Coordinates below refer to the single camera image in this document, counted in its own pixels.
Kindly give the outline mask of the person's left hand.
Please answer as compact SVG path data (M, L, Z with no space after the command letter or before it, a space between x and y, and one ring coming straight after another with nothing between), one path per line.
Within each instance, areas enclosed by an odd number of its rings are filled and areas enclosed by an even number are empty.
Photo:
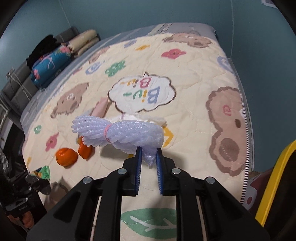
M25 228L31 229L34 226L34 218L30 211L23 214L22 221L20 221L19 217L15 218L12 215L9 215L8 218L15 225L20 225L22 222Z

